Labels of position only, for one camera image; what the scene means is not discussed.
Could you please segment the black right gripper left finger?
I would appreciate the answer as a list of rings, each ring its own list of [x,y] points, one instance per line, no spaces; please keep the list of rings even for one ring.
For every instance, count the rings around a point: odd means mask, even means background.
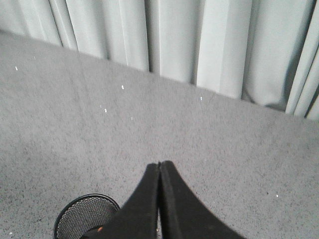
[[[89,239],[155,239],[158,222],[159,165],[147,165],[144,175],[123,207],[103,230]]]

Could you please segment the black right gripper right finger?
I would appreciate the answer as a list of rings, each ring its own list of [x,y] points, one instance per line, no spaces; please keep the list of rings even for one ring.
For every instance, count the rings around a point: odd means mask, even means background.
[[[164,239],[242,239],[195,196],[171,161],[160,165],[159,211]]]

